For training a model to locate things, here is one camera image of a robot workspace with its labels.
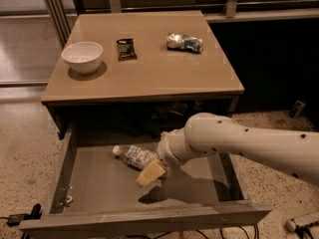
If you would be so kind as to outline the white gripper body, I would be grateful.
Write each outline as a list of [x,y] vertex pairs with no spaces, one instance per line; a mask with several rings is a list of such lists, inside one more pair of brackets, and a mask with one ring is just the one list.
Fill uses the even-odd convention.
[[160,137],[157,154],[159,160],[169,167],[181,166],[199,157],[199,151],[186,141],[183,128],[164,131]]

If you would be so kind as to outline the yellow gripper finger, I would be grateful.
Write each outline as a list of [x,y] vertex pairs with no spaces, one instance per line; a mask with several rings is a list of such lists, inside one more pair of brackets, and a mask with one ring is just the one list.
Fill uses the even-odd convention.
[[137,184],[147,186],[166,173],[164,166],[158,161],[151,161],[138,175]]

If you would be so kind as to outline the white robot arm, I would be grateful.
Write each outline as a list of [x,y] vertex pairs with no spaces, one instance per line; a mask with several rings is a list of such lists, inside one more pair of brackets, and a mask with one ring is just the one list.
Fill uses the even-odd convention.
[[244,126],[228,117],[199,113],[185,126],[164,133],[158,158],[143,169],[146,186],[170,167],[213,154],[237,154],[303,181],[319,184],[319,133]]

